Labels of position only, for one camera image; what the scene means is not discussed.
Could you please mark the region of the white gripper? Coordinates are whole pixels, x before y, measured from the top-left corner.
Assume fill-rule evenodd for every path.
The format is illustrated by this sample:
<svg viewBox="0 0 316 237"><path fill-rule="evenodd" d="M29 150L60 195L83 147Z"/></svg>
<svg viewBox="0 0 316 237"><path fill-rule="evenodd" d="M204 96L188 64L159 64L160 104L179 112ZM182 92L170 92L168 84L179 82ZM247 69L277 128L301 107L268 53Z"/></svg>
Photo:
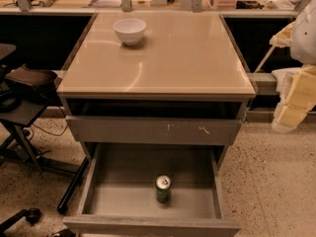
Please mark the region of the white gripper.
<svg viewBox="0 0 316 237"><path fill-rule="evenodd" d="M273 35L270 45L290 47L294 23ZM303 122L307 113L316 106L316 66L304 65L296 73L287 73L283 82L284 103L278 103L272 129L279 133L291 132Z"/></svg>

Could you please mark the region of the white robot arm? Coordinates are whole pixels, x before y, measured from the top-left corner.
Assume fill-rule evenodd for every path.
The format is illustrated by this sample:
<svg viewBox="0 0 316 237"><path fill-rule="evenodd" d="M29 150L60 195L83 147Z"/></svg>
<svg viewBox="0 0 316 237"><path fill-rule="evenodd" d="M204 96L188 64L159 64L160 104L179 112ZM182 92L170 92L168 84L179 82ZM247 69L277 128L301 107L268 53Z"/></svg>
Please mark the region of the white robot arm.
<svg viewBox="0 0 316 237"><path fill-rule="evenodd" d="M276 70L276 105L272 128L286 133L297 129L316 106L316 0L311 0L296 20L274 35L270 44L290 47L290 56L302 67Z"/></svg>

